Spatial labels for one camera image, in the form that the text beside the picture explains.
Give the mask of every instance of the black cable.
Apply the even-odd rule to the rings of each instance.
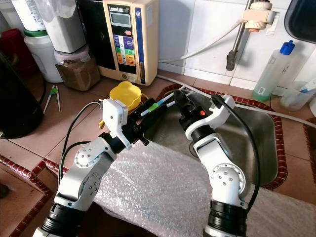
[[[45,94],[46,94],[46,81],[43,77],[43,94],[41,95],[41,98],[39,99],[39,104],[41,104],[43,102]]]
[[[261,176],[261,171],[260,171],[260,160],[259,160],[259,153],[258,153],[258,148],[257,145],[255,143],[255,139],[252,135],[252,132],[250,131],[248,125],[241,119],[241,117],[239,117],[238,114],[236,114],[235,111],[233,111],[233,109],[225,103],[224,99],[220,96],[220,95],[212,95],[212,99],[215,100],[214,102],[216,104],[221,104],[223,105],[241,124],[242,126],[245,128],[249,138],[250,138],[250,142],[252,145],[252,149],[254,151],[254,156],[255,156],[255,160],[256,160],[256,177],[255,177],[255,189],[253,191],[252,197],[250,199],[250,202],[248,204],[248,212],[251,210],[251,207],[253,206],[258,192],[259,192],[259,187],[260,187],[260,176]]]
[[[66,135],[66,138],[65,138],[65,143],[64,143],[64,148],[63,148],[63,153],[65,153],[66,151],[66,146],[67,146],[67,142],[68,142],[68,139],[69,139],[69,135],[70,135],[70,132],[71,130],[73,129],[73,126],[75,124],[75,122],[77,121],[77,119],[79,118],[79,116],[83,113],[83,111],[88,108],[90,105],[93,105],[93,104],[99,104],[99,102],[96,102],[96,101],[93,101],[93,102],[90,102],[89,104],[86,104],[81,110],[80,112],[76,115],[75,119],[72,121],[72,123],[70,124],[69,128],[68,128],[68,131],[67,131],[67,135]]]
[[[71,148],[77,146],[77,145],[81,145],[81,144],[87,144],[87,141],[83,141],[83,142],[76,142],[73,143],[72,145],[70,145],[67,150],[63,153],[63,155],[61,156],[60,159],[60,163],[59,163],[59,170],[58,170],[58,186],[60,184],[61,179],[63,178],[63,169],[64,169],[64,162],[66,159],[66,155],[67,153],[71,150]]]
[[[90,105],[94,105],[94,104],[100,104],[100,102],[97,102],[97,101],[92,101],[88,104],[86,104],[81,110],[80,112],[76,115],[75,119],[72,121],[72,123],[70,124],[69,128],[68,128],[68,131],[67,131],[67,135],[66,135],[66,138],[65,138],[65,142],[64,142],[64,147],[63,147],[63,151],[62,151],[62,157],[61,157],[61,160],[60,160],[60,165],[59,165],[59,172],[58,172],[58,186],[60,184],[60,181],[63,177],[63,168],[64,168],[64,160],[66,155],[65,155],[65,152],[66,152],[66,146],[67,146],[67,142],[68,142],[68,139],[69,139],[69,135],[70,135],[70,132],[75,124],[75,122],[77,121],[77,119],[79,118],[79,116],[83,113],[83,111],[88,108]]]

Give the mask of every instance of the blue bottle cap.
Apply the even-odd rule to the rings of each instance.
[[[290,40],[289,42],[284,42],[282,48],[280,49],[280,53],[284,55],[289,55],[293,51],[295,44]]]

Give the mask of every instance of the toothbrush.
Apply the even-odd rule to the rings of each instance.
[[[308,82],[306,85],[304,85],[304,86],[301,88],[300,92],[302,92],[302,93],[307,93],[307,92],[309,92],[309,91],[311,91],[311,90],[314,90],[314,89],[316,89],[316,78],[314,78],[313,80],[311,80],[310,82]]]

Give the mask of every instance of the dish soap bottle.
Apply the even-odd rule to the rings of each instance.
[[[252,96],[258,101],[267,101],[272,95],[274,89],[281,80],[282,74],[290,66],[291,57],[289,56],[293,51],[295,44],[290,40],[285,42],[282,48],[273,51],[268,64],[262,72],[256,87],[252,92]]]

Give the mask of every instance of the white hose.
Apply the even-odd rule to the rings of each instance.
[[[173,61],[177,61],[177,60],[182,60],[182,59],[186,59],[186,58],[190,58],[198,53],[201,53],[202,51],[208,49],[209,47],[211,47],[213,44],[217,43],[218,41],[220,41],[222,38],[224,38],[226,35],[228,35],[230,32],[232,32],[237,26],[240,25],[240,20],[236,21],[236,23],[234,23],[231,28],[225,32],[224,34],[222,34],[219,38],[217,38],[216,40],[214,40],[211,43],[208,43],[207,45],[204,45],[203,47],[201,47],[200,49],[188,53],[184,56],[178,57],[178,58],[169,58],[169,59],[159,59],[160,63],[168,63],[168,62],[173,62]]]
[[[204,95],[204,96],[206,96],[206,97],[208,97],[210,99],[212,98],[211,95],[206,94],[203,91],[200,91],[200,90],[194,88],[193,86],[189,86],[189,85],[187,85],[187,84],[185,84],[183,82],[180,82],[178,80],[175,80],[175,79],[172,79],[172,78],[167,78],[167,77],[160,76],[160,75],[157,75],[157,77],[161,78],[161,79],[164,79],[164,80],[171,81],[173,83],[177,83],[177,84],[183,85],[186,88],[188,88],[188,89],[190,89],[190,90],[192,90],[192,91],[194,91],[194,92],[196,92],[198,94]],[[285,119],[290,119],[290,120],[293,120],[293,121],[296,121],[296,122],[300,122],[300,123],[306,124],[306,125],[311,126],[313,128],[316,128],[316,124],[313,124],[313,123],[308,122],[306,120],[303,120],[303,119],[300,119],[300,118],[296,118],[296,117],[293,117],[293,116],[290,116],[290,115],[285,115],[285,114],[281,114],[281,113],[278,113],[278,112],[269,111],[269,110],[263,110],[263,109],[259,109],[258,107],[252,107],[252,106],[241,105],[241,104],[236,104],[235,106],[239,107],[239,108],[247,109],[247,110],[253,110],[253,111],[266,113],[266,114],[269,114],[269,115],[279,116],[279,117],[282,117],[282,118],[285,118]]]

